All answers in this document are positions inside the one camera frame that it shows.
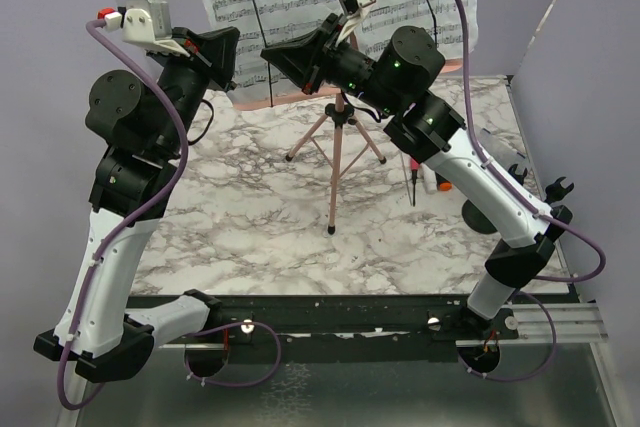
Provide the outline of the red handled screwdriver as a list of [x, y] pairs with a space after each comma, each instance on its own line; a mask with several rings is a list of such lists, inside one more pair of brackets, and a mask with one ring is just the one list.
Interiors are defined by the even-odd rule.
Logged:
[[416, 206], [416, 189], [417, 189], [417, 181], [418, 181], [418, 176], [420, 171], [420, 164], [414, 158], [410, 158], [409, 167], [411, 172], [411, 186], [412, 186], [411, 201], [412, 201], [412, 206], [415, 207]]

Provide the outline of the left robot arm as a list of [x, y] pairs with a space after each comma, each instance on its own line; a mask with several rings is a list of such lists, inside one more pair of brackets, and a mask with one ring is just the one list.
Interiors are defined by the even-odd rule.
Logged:
[[[158, 80], [112, 70], [91, 87], [85, 124], [107, 150], [89, 197], [87, 247], [66, 312], [36, 337], [34, 350], [75, 362], [76, 374], [92, 383], [132, 378], [154, 349], [184, 335], [206, 342], [220, 332], [218, 300], [197, 290], [139, 313], [126, 305], [142, 253], [186, 166], [186, 130], [207, 90], [235, 86], [239, 36], [234, 27], [202, 34], [176, 28], [173, 38], [187, 53], [153, 54], [163, 67]], [[177, 111], [182, 130], [158, 91]]]

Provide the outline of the white microphone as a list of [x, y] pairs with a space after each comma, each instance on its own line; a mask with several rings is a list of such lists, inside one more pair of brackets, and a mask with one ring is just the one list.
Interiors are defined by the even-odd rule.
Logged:
[[438, 190], [436, 174], [427, 166], [422, 165], [423, 185], [427, 193], [433, 194]]

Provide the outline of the clear plastic parts box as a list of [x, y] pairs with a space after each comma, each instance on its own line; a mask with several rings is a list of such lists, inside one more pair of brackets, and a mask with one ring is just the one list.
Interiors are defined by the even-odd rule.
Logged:
[[478, 142], [484, 150], [490, 154], [500, 165], [508, 168], [511, 164], [524, 164], [526, 156], [510, 146], [506, 141], [501, 140], [485, 128], [476, 131]]

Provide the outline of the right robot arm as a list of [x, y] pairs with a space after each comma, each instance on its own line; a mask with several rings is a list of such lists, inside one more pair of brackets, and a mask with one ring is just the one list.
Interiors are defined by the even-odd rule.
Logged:
[[313, 32], [264, 48], [261, 56], [305, 94], [332, 84], [390, 116], [392, 143], [451, 181], [491, 222], [501, 238], [486, 272], [459, 314], [461, 330], [481, 338], [519, 288], [548, 263], [572, 212], [531, 195], [500, 164], [473, 147], [463, 117], [429, 88], [445, 64], [423, 28], [398, 28], [377, 60], [345, 41], [341, 19], [329, 15]]

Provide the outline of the black microphone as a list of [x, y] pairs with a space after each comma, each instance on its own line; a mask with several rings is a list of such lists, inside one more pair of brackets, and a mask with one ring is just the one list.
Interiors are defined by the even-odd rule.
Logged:
[[440, 174], [436, 174], [436, 183], [440, 192], [447, 192], [453, 188], [452, 183]]

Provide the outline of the black stand of white microphone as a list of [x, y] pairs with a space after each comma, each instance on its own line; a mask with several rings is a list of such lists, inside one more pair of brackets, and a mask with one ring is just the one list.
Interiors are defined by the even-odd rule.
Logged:
[[528, 169], [526, 167], [520, 168], [517, 163], [514, 163], [508, 167], [507, 172], [519, 185], [524, 185], [528, 176]]

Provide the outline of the pink music stand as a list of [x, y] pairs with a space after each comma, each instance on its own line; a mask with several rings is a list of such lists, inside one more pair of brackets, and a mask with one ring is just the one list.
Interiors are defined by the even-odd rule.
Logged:
[[[356, 47], [358, 45], [358, 40], [356, 37], [356, 29], [353, 31], [352, 33], [352, 37], [351, 37], [351, 42], [353, 42], [354, 47]], [[459, 65], [461, 64], [461, 60], [457, 60], [457, 61], [448, 61], [445, 64], [445, 67], [443, 69], [443, 73], [444, 72], [452, 72], [454, 70], [456, 70], [457, 68], [459, 68]], [[296, 97], [300, 97], [302, 96], [302, 98], [305, 98], [305, 96], [303, 94], [300, 93], [299, 88], [297, 88], [297, 91], [289, 96], [284, 96], [279, 98], [279, 100], [276, 101], [276, 103], [272, 106], [263, 106], [261, 108], [265, 108], [265, 107], [273, 107], [275, 105], [278, 104], [282, 104], [282, 103], [289, 103], [289, 102], [295, 102], [294, 98]], [[386, 162], [386, 157], [382, 154], [382, 152], [378, 149], [378, 147], [376, 146], [376, 144], [374, 143], [374, 141], [371, 139], [371, 137], [369, 136], [366, 128], [362, 125], [362, 123], [359, 121], [357, 115], [355, 115], [354, 111], [352, 110], [351, 106], [345, 105], [345, 102], [343, 101], [343, 99], [341, 98], [341, 94], [339, 93], [339, 90], [336, 88], [332, 88], [329, 86], [326, 87], [322, 87], [320, 89], [320, 92], [318, 92], [317, 94], [312, 94], [313, 97], [318, 97], [318, 96], [332, 96], [334, 98], [330, 98], [329, 102], [335, 104], [335, 107], [331, 107], [331, 110], [329, 110], [330, 114], [326, 115], [325, 113], [320, 114], [320, 117], [318, 118], [318, 120], [315, 122], [315, 124], [313, 124], [309, 130], [304, 134], [304, 136], [298, 141], [298, 143], [296, 145], [294, 145], [291, 150], [287, 153], [286, 155], [286, 160], [287, 161], [291, 161], [293, 160], [293, 158], [296, 156], [296, 154], [298, 153], [298, 151], [308, 142], [313, 143], [316, 148], [320, 151], [320, 153], [325, 157], [325, 159], [327, 160], [327, 162], [329, 163], [329, 165], [332, 168], [332, 177], [331, 177], [331, 193], [330, 193], [330, 207], [329, 207], [329, 221], [328, 221], [328, 227], [327, 227], [327, 231], [329, 235], [332, 235], [335, 233], [335, 217], [336, 217], [336, 203], [337, 203], [337, 191], [338, 191], [338, 184], [339, 181], [341, 179], [341, 177], [349, 170], [349, 168], [351, 168], [354, 163], [362, 156], [362, 154], [364, 154], [365, 152], [367, 152], [367, 150], [371, 150], [376, 157], [378, 158], [379, 162], [381, 164]], [[316, 139], [315, 139], [315, 134], [316, 132], [320, 129], [320, 127], [325, 126], [325, 125], [331, 125], [330, 123], [333, 123], [334, 126], [334, 133], [333, 133], [333, 154], [332, 157], [328, 157], [326, 152], [320, 147], [320, 145], [317, 143]], [[350, 164], [347, 164], [346, 167], [344, 167], [344, 169], [341, 166], [341, 160], [342, 160], [342, 141], [343, 141], [343, 130], [344, 130], [344, 125], [347, 124], [351, 124], [354, 125], [357, 130], [359, 131], [360, 136], [365, 140], [365, 147], [361, 150], [361, 152], [351, 161]]]

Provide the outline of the black mounting rail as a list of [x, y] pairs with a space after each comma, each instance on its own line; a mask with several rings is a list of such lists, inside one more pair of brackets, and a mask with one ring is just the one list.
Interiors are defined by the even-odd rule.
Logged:
[[457, 358], [460, 341], [516, 340], [524, 327], [510, 327], [513, 307], [490, 321], [478, 320], [456, 295], [222, 296], [195, 289], [185, 298], [203, 308], [205, 323], [177, 323], [170, 344], [184, 344], [198, 369], [232, 361], [266, 364], [419, 361]]

